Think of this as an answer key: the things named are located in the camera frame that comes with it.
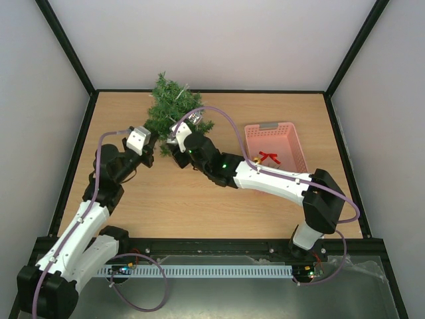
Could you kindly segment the silver gift box ornament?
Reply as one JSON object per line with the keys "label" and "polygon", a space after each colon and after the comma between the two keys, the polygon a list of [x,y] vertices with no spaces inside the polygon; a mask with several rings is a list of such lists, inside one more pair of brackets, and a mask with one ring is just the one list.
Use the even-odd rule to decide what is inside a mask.
{"label": "silver gift box ornament", "polygon": [[193,112],[193,113],[191,113],[189,116],[188,116],[188,121],[190,122],[190,123],[192,123],[193,125],[198,125],[200,122],[202,122],[202,120],[203,120],[203,114],[202,114],[202,112],[200,111],[200,110],[198,110],[198,111],[196,111],[196,112]]}

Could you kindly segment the small green christmas tree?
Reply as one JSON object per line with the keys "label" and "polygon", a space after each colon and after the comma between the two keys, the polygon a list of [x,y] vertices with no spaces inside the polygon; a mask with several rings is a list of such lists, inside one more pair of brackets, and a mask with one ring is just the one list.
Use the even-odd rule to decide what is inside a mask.
{"label": "small green christmas tree", "polygon": [[189,111],[201,107],[202,97],[200,93],[192,93],[188,85],[180,85],[169,80],[164,72],[158,74],[151,96],[153,102],[147,111],[144,127],[158,133],[160,155],[169,157],[171,152],[166,146],[166,140],[170,134],[170,127]]}

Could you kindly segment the clear string lights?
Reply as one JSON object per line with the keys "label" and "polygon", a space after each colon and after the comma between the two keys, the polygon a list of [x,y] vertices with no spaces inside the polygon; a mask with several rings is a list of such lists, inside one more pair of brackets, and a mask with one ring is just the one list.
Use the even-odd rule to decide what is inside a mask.
{"label": "clear string lights", "polygon": [[157,80],[151,95],[153,104],[148,115],[156,126],[168,127],[202,104],[199,93],[192,93],[188,86],[166,78]]}

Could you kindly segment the pink plastic basket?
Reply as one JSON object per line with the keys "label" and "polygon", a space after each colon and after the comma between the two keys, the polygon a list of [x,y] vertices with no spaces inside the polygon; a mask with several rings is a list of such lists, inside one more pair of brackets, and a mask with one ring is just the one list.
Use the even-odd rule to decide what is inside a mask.
{"label": "pink plastic basket", "polygon": [[296,128],[291,122],[267,122],[250,124],[244,128],[248,156],[260,158],[259,152],[275,153],[281,164],[266,160],[261,163],[284,171],[307,173],[305,156],[299,142]]}

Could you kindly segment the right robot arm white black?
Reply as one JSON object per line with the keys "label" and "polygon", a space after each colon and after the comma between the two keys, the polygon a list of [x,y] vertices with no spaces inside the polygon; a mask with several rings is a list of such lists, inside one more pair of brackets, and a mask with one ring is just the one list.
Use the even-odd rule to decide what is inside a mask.
{"label": "right robot arm white black", "polygon": [[291,173],[264,167],[242,156],[220,152],[208,137],[198,133],[184,139],[170,135],[166,145],[179,167],[192,165],[218,186],[253,189],[301,206],[304,220],[289,243],[293,258],[306,259],[320,238],[335,232],[344,206],[343,192],[327,171]]}

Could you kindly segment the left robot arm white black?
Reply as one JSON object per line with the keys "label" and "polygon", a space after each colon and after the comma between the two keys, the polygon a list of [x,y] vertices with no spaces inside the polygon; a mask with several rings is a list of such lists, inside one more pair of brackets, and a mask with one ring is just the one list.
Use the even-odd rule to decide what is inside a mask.
{"label": "left robot arm white black", "polygon": [[123,151],[99,144],[94,171],[82,202],[69,226],[35,265],[17,275],[19,308],[35,318],[69,318],[80,293],[107,261],[128,247],[128,232],[101,226],[124,194],[123,182],[141,164],[153,165],[157,135],[132,131]]}

